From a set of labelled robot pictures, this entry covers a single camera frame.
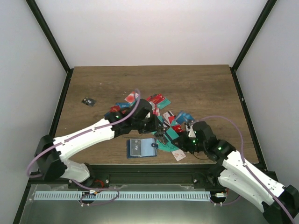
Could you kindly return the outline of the white card orange logo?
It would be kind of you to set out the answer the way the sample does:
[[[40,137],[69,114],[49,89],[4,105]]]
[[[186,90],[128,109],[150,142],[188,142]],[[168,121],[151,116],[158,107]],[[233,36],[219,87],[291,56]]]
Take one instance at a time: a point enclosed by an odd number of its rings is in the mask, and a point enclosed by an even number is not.
[[[172,155],[174,156],[176,161],[180,161],[186,157],[186,154],[180,149],[172,151]]]

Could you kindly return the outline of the blue leather card holder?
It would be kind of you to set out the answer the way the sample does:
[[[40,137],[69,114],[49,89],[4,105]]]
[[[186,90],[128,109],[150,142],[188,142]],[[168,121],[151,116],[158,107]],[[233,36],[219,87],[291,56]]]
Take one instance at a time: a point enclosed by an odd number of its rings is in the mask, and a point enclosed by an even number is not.
[[[142,150],[142,156],[131,156],[130,155],[130,140],[127,140],[127,158],[143,158],[143,157],[156,157],[157,156],[157,147],[156,139],[154,138],[147,138],[147,139],[141,139],[141,150]]]

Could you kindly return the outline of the teal card bottom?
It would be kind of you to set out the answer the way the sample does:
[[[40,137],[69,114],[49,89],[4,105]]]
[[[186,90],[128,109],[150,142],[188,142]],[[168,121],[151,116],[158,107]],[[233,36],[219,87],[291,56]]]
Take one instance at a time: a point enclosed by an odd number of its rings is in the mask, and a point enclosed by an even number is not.
[[[179,135],[171,127],[164,133],[164,135],[169,141],[175,140],[179,137]]]

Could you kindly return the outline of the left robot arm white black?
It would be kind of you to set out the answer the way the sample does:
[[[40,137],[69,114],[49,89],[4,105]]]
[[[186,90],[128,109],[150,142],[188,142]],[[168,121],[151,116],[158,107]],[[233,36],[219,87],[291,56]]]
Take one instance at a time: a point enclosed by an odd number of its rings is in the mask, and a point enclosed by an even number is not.
[[[103,141],[136,130],[139,133],[160,132],[163,124],[154,114],[152,104],[145,99],[136,101],[131,107],[108,112],[95,124],[62,137],[45,135],[40,139],[35,159],[44,181],[58,178],[71,179],[89,189],[95,184],[95,176],[86,163],[77,163],[70,157]]]

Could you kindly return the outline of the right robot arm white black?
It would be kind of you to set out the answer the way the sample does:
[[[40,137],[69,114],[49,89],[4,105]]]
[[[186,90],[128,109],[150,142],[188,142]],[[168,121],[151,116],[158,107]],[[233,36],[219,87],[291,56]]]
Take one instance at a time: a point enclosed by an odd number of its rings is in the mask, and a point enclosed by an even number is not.
[[[234,191],[256,206],[270,224],[294,223],[299,213],[299,191],[259,170],[233,145],[218,139],[206,122],[189,124],[172,143],[185,152],[203,152],[215,162],[207,176],[211,187]]]

